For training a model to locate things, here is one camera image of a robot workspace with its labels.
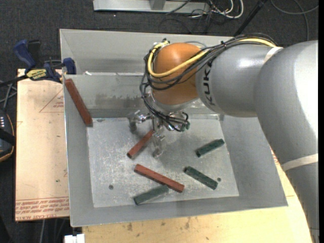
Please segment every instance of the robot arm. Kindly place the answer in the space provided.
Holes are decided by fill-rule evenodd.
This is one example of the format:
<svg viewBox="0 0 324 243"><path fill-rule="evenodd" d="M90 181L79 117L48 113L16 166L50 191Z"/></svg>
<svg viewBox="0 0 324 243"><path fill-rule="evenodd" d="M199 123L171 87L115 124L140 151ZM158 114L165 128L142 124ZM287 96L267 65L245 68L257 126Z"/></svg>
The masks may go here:
<svg viewBox="0 0 324 243"><path fill-rule="evenodd" d="M184 110L197 98L216 113L258 117L317 242L318 41L280 48L270 38L242 35L200 48L164 40L145 62L144 102L169 130L188 129Z"/></svg>

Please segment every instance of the black cable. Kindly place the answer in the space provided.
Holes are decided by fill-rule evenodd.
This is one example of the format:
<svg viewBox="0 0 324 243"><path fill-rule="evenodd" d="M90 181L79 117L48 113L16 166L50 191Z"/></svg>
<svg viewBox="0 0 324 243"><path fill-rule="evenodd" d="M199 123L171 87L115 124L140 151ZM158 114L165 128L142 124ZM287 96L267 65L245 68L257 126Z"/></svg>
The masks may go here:
<svg viewBox="0 0 324 243"><path fill-rule="evenodd" d="M43 242L44 229L45 229L45 219L43 219L43 225L42 225L42 230L40 232L39 243L42 243Z"/></svg>
<svg viewBox="0 0 324 243"><path fill-rule="evenodd" d="M318 5L317 6L315 6L315 7L313 7L312 9L309 9L309 10L307 10L307 11L302 11L302 12L288 12L288 11L285 11L285 10L283 10L283 9L281 9L281 8L279 8L278 6L276 6L275 4L274 4L274 2L273 2L273 0L270 0L271 1L271 3L272 3L272 5L273 5L273 7L275 7L278 11L280 11L280 12L282 12L282 13L285 13L285 14L291 14L291 15L301 15L301 14L308 14L308 13L310 13L310 12L312 12L312 11L315 11L317 8L318 8ZM294 2L299 6L299 8L301 8L301 6L300 6L300 4L297 2L297 0L294 0Z"/></svg>
<svg viewBox="0 0 324 243"><path fill-rule="evenodd" d="M20 76L20 77L16 77L16 78L14 78L14 79L12 79L12 80L5 81L5 82L1 83L1 84L0 84L0 87L4 87L4 86L6 86L6 85L13 84L13 83L15 83L15 82L18 82L18 81L20 81L20 80L24 80L24 79L26 79L26 78L28 78L26 75L23 75L23 76Z"/></svg>
<svg viewBox="0 0 324 243"><path fill-rule="evenodd" d="M9 99L9 95L10 95L10 91L11 91L12 86L13 86L13 84L11 83L11 84L9 85L8 90L7 90L7 94L6 94L5 102L4 102L4 107L3 107L4 110L5 110L6 107L7 107L7 102L8 102L8 99Z"/></svg>
<svg viewBox="0 0 324 243"><path fill-rule="evenodd" d="M57 235L54 235L54 236L56 236L56 237L55 237L55 242L57 242L57 240L58 240L59 237L60 237L60 234L61 234L61 231L62 231L62 229L63 229L64 223L65 223L65 219L63 219L63 221L62 221L62 224L61 224L61 226L60 226L60 228L59 228L59 231L58 231Z"/></svg>
<svg viewBox="0 0 324 243"><path fill-rule="evenodd" d="M188 4L189 2L191 2L192 0L187 0L184 4L182 4L181 6L179 6L178 8L166 13L166 15L168 14L172 14L172 13L175 13L176 11L180 10L181 8L183 8L186 4Z"/></svg>
<svg viewBox="0 0 324 243"><path fill-rule="evenodd" d="M306 14L307 13L310 13L314 10L316 10L318 8L318 5L315 6L314 8L310 9L310 10L307 10L307 11L304 11L304 9L302 8L302 6L298 3L297 0L293 0L299 7L299 9L301 10L300 13L293 13L293 12L287 12L287 11L284 11L282 9L280 9L279 7L277 7L273 0L270 0L271 1L271 4L273 5L273 7L275 7L278 11L282 12L282 13L285 13L285 14L290 14L290 15L303 15L304 16L304 19L305 19L305 23L306 23L306 40L308 41L309 40L309 24L308 24L308 19L307 19L307 16Z"/></svg>
<svg viewBox="0 0 324 243"><path fill-rule="evenodd" d="M262 39L264 41L270 42L272 44L275 45L275 42L268 36L266 35L251 35L251 34L244 34L244 35L239 35L237 37L231 38L226 42L222 42L219 45L215 45L215 46L211 46L211 47L206 47L203 48L202 50L200 50L199 52L195 53L195 55L193 55L192 57L198 55L199 53L201 53L202 51L207 50L207 52L202 55L196 62L193 62L189 67L187 67L181 74L169 78L168 80L162 80L162 78L165 78L169 75L166 75L164 77L151 77L150 73L148 71L148 58L150 57L151 51L144 57L144 61L145 61L145 73L142 76L141 79L141 84L140 84L140 92L141 92L141 96L142 99L144 101L145 106L148 108L148 110L156 117L158 117L162 122L167 123L172 129L181 132L183 131L184 128L187 128L190 123L188 121L188 115L185 112L182 112L182 114L184 116L186 116L186 119L183 118L177 118L177 117L173 117L171 116L172 114L164 114L160 111L158 111L157 109L154 108L153 105L151 105L148 101L147 101L147 92L146 89L148 87L151 87L151 89L154 90L166 90L169 89L175 85L178 84L182 84L184 82L186 82L188 79L190 79L194 74L196 74L198 71L201 71L202 69L204 69L205 64L208 64L208 62L212 62L218 55L220 55L223 51L225 51L228 48L231 48L233 46L237 46L237 45L242 45L242 44L257 44L257 45L264 45L262 42L258 42L258 41L242 41L244 39L247 38L257 38L257 39ZM156 55L158 54L159 50L155 50L153 55L151 56L151 63L154 61L154 58L156 57ZM161 86L156 86L155 84L165 84L165 86L161 87ZM176 125L181 125L181 129L178 129L176 127Z"/></svg>
<svg viewBox="0 0 324 243"><path fill-rule="evenodd" d="M180 21L180 20L178 20L178 19L174 19L174 18L168 18L168 19L162 20L162 21L160 22L160 24L158 25L158 31L159 31L159 33L164 33L164 32L161 31L160 28L161 28L161 25L162 25L163 23L167 22L167 21L175 21L175 22L180 23L182 26L184 26L184 27L187 29L188 34L192 34L192 31L189 29L189 27L188 27L187 25L185 25L182 21Z"/></svg>

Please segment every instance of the green block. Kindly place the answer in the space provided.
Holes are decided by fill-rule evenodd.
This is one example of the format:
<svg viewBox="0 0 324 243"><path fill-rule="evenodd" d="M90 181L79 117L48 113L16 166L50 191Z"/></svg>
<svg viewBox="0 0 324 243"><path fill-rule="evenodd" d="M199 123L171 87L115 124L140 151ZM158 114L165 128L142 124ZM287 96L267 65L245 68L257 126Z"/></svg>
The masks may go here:
<svg viewBox="0 0 324 243"><path fill-rule="evenodd" d="M192 168L192 167L186 167L184 172L191 176L192 178L196 179L200 183L208 186L209 188L215 190L217 188L218 183L211 179L210 177L204 175L203 173L199 172L198 170Z"/></svg>
<svg viewBox="0 0 324 243"><path fill-rule="evenodd" d="M141 203L156 198L164 193L167 193L168 191L169 191L168 186L161 185L159 187L153 188L152 190L149 190L148 192L140 194L134 197L133 199L136 205L140 205Z"/></svg>
<svg viewBox="0 0 324 243"><path fill-rule="evenodd" d="M223 139L214 140L214 141L206 144L205 146L197 149L195 152L198 157L201 157L202 155L208 153L209 151L219 148L220 146L222 146L224 144L225 144L225 142Z"/></svg>

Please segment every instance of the metal stand base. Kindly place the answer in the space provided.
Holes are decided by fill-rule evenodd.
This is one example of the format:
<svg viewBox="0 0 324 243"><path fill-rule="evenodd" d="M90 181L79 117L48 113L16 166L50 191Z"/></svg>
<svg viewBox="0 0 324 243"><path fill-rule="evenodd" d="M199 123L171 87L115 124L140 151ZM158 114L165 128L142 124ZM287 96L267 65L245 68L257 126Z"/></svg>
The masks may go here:
<svg viewBox="0 0 324 243"><path fill-rule="evenodd" d="M128 12L151 12L168 13L180 7L184 2L166 1L163 9L152 9L150 0L94 0L94 11L128 11ZM177 13L188 14L193 10L204 10L206 3L190 2Z"/></svg>

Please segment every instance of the electrical wire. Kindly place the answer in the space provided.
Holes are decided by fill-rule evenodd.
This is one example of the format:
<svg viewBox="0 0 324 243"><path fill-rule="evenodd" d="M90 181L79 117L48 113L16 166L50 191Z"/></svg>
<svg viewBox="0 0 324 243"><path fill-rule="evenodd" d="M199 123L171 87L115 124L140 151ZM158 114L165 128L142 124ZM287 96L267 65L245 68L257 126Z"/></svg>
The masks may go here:
<svg viewBox="0 0 324 243"><path fill-rule="evenodd" d="M10 95L11 90L17 91L17 88L13 86L13 83L11 83L7 86L8 86L8 89L7 89L6 97L4 99L0 100L0 103L4 102L3 109L6 109L8 100L17 94L17 92L14 92Z"/></svg>
<svg viewBox="0 0 324 243"><path fill-rule="evenodd" d="M184 4L182 4L181 6L179 6L178 8L166 13L166 15L169 15L169 14L172 14L172 13L175 13L176 11L180 10L181 8L183 8L186 4L188 4L189 2L191 2L192 0L187 0Z"/></svg>
<svg viewBox="0 0 324 243"><path fill-rule="evenodd" d="M60 237L60 234L61 234L61 231L62 231L62 229L63 229L64 223L65 223L65 219L63 219L63 221L62 221L62 224L61 224L61 226L60 226L60 228L59 228L59 231L57 232L57 235L54 235L54 236L56 236L56 238L55 238L55 242L57 242L57 240L58 240L59 237Z"/></svg>
<svg viewBox="0 0 324 243"><path fill-rule="evenodd" d="M42 242L43 242L44 229L45 229L45 219L43 220L42 230L41 230L41 232L40 232L39 243L42 243Z"/></svg>
<svg viewBox="0 0 324 243"><path fill-rule="evenodd" d="M312 11L315 11L315 10L318 8L318 5L317 5L317 6L313 7L312 9L309 9L309 10L307 10L307 11L304 11L304 10L303 10L302 12L288 12L288 11L285 11L285 10L279 8L278 6L276 6L276 5L274 4L273 0L270 0L270 1L271 1L271 3L272 3L273 7L275 7L278 11L280 11L280 12L282 12L282 13L285 13L285 14L291 14L291 15L302 15L302 14L308 14L308 13L310 13L310 12L312 12ZM295 3L299 6L299 8L301 8L301 6L300 6L300 4L298 3L298 1L297 1L297 0L294 0L294 1L295 1Z"/></svg>
<svg viewBox="0 0 324 243"><path fill-rule="evenodd" d="M4 102L4 109L7 107L7 103L8 103L8 99L9 99L9 95L10 95L12 86L13 86L13 84L10 84L9 88L7 89L7 94L6 94L5 102Z"/></svg>
<svg viewBox="0 0 324 243"><path fill-rule="evenodd" d="M226 9L226 10L223 10L221 11L217 6L216 4L214 4L211 0L207 0L211 6L211 12L213 13L216 13L216 14L220 14L220 15L223 15L225 16L226 18L228 19L237 19L239 17L242 16L242 14L244 13L244 4L243 4L243 0L239 0L239 8L240 8L240 13L236 16L231 16L231 15L228 15L229 13L231 13L233 11L233 8L234 8L234 2L233 0L230 0L230 3L231 3L231 7L230 9Z"/></svg>
<svg viewBox="0 0 324 243"><path fill-rule="evenodd" d="M269 47L277 47L273 39L269 38L266 35L251 35L251 34L242 34L237 37L234 37L226 42L221 42L221 44L211 47L204 47L190 59L178 65L177 67L157 75L152 69L152 62L157 56L159 50L164 46L168 46L169 42L164 39L161 43L155 44L154 47L149 51L149 53L144 57L145 61L145 73L142 76L140 84L140 92L145 106L148 110L161 119L163 122L167 123L171 128L178 132L182 132L185 128L190 125L188 121L188 115L185 112L182 112L183 118L174 117L174 113L163 113L157 110L147 99L147 88L151 87L154 90L166 90L175 85L182 84L194 76L197 72L205 68L206 64L211 64L211 62L218 57L226 49L233 46L242 45L242 44L257 44L257 45L266 45ZM166 79L171 74L175 73L174 69L180 69L186 67L186 69L177 76L170 77Z"/></svg>
<svg viewBox="0 0 324 243"><path fill-rule="evenodd" d="M304 9L303 9L302 6L300 5L300 3L299 3L297 0L293 0L293 1L297 4L297 6L299 7L299 9L301 10L300 13L293 13L293 12L287 12L287 11L282 10L281 8L277 7L277 6L274 4L273 0L270 0L270 1L271 1L271 4L272 4L272 5L273 5L273 6L274 6L278 11L280 11L280 12L282 12L282 13L290 14L290 15L303 15L303 16L304 16L305 23L306 23L306 40L308 41L308 40L309 40L309 24L308 24L308 19L307 19L306 14L307 14L307 13L310 13L310 12L312 12L312 11L314 11L314 10L316 10L316 9L318 8L318 5L315 6L314 8L312 8L312 9L310 9L310 10L304 11Z"/></svg>

